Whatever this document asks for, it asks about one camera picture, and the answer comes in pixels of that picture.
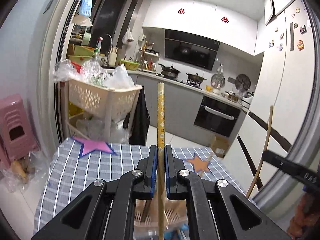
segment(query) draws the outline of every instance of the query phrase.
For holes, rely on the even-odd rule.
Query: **pink plastic stool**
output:
[[[21,96],[16,94],[1,99],[0,161],[8,169],[12,161],[37,150]]]

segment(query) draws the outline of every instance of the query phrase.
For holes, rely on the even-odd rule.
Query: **metal screw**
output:
[[[220,187],[226,187],[226,186],[228,186],[228,182],[227,182],[225,179],[220,179],[220,180],[218,181],[218,185],[219,185]]]
[[[103,180],[102,179],[96,179],[93,184],[97,187],[100,187],[103,185]]]
[[[190,174],[190,172],[188,170],[181,170],[179,171],[179,174],[183,177],[186,177]]]
[[[132,171],[133,176],[140,176],[141,174],[142,174],[142,171],[140,171],[140,170],[133,170]]]

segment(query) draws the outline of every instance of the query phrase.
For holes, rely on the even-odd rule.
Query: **oven handle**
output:
[[[207,112],[209,112],[210,114],[215,114],[215,115],[217,115],[217,116],[223,117],[223,118],[228,119],[228,120],[231,120],[231,121],[235,119],[234,116],[230,116],[230,115],[221,113],[221,112],[219,112],[219,111],[217,111],[217,110],[213,110],[213,109],[211,109],[211,108],[209,108],[209,107],[207,107],[207,106],[204,106],[204,109],[205,109]]]

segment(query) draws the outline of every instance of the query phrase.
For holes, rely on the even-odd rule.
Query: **utensil holder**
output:
[[[117,60],[117,54],[116,53],[109,53],[108,65],[110,67],[114,67],[116,65],[116,60]]]

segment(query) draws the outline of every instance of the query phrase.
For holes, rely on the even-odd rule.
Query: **oven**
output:
[[[209,97],[203,97],[194,125],[229,137],[240,109]]]

